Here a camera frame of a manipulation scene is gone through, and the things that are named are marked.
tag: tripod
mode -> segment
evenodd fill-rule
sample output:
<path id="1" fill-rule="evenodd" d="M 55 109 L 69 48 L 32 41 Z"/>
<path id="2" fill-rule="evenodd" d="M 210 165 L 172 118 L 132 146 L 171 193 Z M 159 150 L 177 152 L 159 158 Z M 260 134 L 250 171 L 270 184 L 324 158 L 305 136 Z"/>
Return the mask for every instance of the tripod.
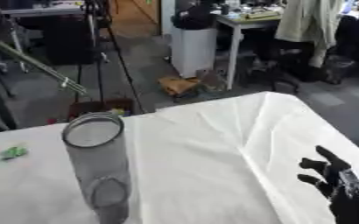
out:
<path id="1" fill-rule="evenodd" d="M 119 58 L 120 65 L 123 69 L 125 77 L 130 84 L 130 89 L 135 96 L 137 101 L 137 105 L 139 106 L 142 113 L 144 113 L 144 108 L 141 104 L 141 101 L 137 95 L 137 91 L 133 85 L 133 79 L 130 76 L 129 69 L 125 64 L 123 59 L 123 54 L 121 52 L 121 48 L 119 47 L 118 42 L 116 41 L 116 36 L 111 29 L 111 15 L 109 13 L 109 9 L 107 8 L 108 4 L 104 4 L 102 0 L 85 0 L 82 9 L 85 11 L 85 21 L 88 23 L 89 32 L 91 35 L 93 54 L 96 63 L 96 72 L 98 75 L 98 87 L 99 87 L 99 97 L 100 102 L 104 104 L 104 95 L 103 95 L 103 84 L 102 84 L 102 59 L 104 59 L 102 49 L 101 49 L 101 40 L 99 31 L 100 28 L 104 28 L 107 30 L 110 41 L 114 46 L 114 50 L 117 52 L 117 56 Z M 77 82 L 80 84 L 82 75 L 82 64 L 78 65 L 78 77 Z M 76 94 L 75 102 L 79 101 L 79 95 Z"/>

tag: hanging jacket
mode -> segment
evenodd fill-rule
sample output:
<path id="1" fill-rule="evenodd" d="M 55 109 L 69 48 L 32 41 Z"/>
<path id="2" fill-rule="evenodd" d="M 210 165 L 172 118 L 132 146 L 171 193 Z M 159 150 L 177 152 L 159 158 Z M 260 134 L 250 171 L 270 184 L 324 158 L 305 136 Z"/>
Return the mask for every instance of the hanging jacket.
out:
<path id="1" fill-rule="evenodd" d="M 339 11 L 344 0 L 288 0 L 276 39 L 313 42 L 310 66 L 321 67 L 327 49 L 335 45 Z"/>

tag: table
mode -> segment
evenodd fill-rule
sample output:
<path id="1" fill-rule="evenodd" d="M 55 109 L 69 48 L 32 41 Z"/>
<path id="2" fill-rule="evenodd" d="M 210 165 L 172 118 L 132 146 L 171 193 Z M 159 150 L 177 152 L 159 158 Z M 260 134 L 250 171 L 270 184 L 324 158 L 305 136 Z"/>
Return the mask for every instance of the table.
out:
<path id="1" fill-rule="evenodd" d="M 359 148 L 299 99 L 261 93 L 124 119 L 133 192 L 126 223 L 331 224 L 328 201 L 297 180 L 322 144 L 352 164 Z M 60 132 L 65 124 L 0 133 L 0 223 L 95 224 Z"/>
<path id="2" fill-rule="evenodd" d="M 80 5 L 84 1 L 55 1 L 52 2 L 52 6 L 43 7 L 41 4 L 35 4 L 32 9 L 4 9 L 1 13 L 11 19 L 12 31 L 11 36 L 15 47 L 18 51 L 23 52 L 23 48 L 20 45 L 18 38 L 16 18 L 35 18 L 35 17 L 50 17 L 50 16 L 66 16 L 66 15 L 83 15 L 85 12 L 81 9 Z M 27 72 L 25 64 L 20 62 L 20 67 L 24 72 Z"/>
<path id="3" fill-rule="evenodd" d="M 242 30 L 265 28 L 270 26 L 277 26 L 281 16 L 262 17 L 253 19 L 234 20 L 228 16 L 218 15 L 217 21 L 233 28 L 233 36 L 231 38 L 231 48 L 229 56 L 229 70 L 227 77 L 227 89 L 233 87 L 234 76 L 236 75 L 236 56 L 238 54 L 238 47 L 242 40 Z"/>

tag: robotic hand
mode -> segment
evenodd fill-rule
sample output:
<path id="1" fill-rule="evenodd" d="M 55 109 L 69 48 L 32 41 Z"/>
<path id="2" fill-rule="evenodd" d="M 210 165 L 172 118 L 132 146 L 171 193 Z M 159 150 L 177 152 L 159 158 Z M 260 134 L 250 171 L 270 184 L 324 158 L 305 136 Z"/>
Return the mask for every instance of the robotic hand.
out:
<path id="1" fill-rule="evenodd" d="M 324 179 L 300 174 L 299 180 L 315 186 L 331 201 L 330 210 L 336 224 L 359 224 L 359 179 L 351 171 L 351 165 L 321 146 L 317 152 L 329 163 L 303 158 L 299 166 L 314 169 Z"/>

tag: white tablecloth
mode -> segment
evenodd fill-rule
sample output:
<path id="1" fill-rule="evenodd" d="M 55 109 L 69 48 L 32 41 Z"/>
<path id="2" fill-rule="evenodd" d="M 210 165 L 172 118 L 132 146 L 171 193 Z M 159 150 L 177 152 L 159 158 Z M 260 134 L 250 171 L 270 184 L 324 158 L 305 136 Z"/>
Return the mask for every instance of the white tablecloth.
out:
<path id="1" fill-rule="evenodd" d="M 331 224 L 328 202 L 297 180 L 321 144 L 353 165 L 359 149 L 290 95 L 253 94 L 126 118 L 134 191 L 129 223 Z M 96 223 L 77 186 L 64 124 L 0 133 L 0 223 Z"/>

